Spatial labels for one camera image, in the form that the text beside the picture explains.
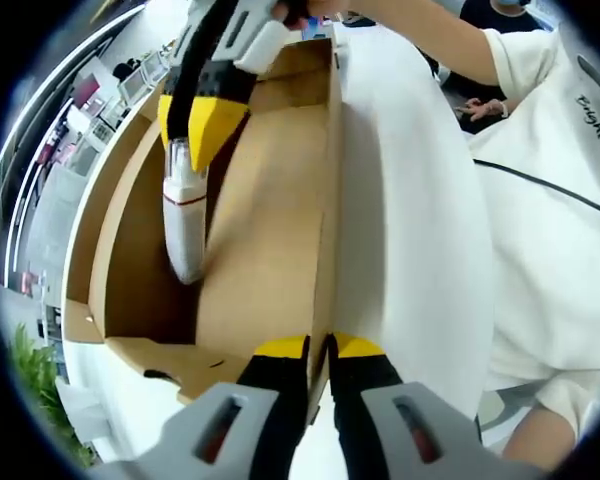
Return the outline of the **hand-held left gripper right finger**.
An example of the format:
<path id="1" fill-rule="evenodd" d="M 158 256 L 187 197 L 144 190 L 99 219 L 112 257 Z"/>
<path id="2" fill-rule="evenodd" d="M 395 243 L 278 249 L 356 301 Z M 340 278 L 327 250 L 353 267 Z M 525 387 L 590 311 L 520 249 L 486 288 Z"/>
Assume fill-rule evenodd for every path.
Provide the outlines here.
<path id="1" fill-rule="evenodd" d="M 374 343 L 326 339 L 334 421 L 351 479 L 539 479 L 486 449 L 477 425 L 418 382 L 405 383 Z"/>

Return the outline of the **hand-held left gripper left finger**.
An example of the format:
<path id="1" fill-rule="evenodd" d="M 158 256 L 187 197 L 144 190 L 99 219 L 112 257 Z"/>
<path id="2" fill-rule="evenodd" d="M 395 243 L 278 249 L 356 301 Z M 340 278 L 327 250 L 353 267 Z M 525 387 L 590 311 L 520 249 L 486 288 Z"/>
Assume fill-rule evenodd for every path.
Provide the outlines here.
<path id="1" fill-rule="evenodd" d="M 286 479 L 308 414 L 307 336 L 256 349 L 235 383 L 219 382 L 169 419 L 133 460 L 91 479 Z"/>

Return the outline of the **person's right hand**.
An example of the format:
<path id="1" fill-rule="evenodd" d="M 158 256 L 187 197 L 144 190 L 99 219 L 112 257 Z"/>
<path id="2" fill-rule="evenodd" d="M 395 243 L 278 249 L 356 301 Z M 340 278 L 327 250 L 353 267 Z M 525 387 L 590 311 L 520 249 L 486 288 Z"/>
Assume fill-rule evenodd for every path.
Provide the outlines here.
<path id="1" fill-rule="evenodd" d="M 271 14 L 290 29 L 302 29 L 310 17 L 331 16 L 346 10 L 348 5 L 348 1 L 337 0 L 277 1 Z"/>

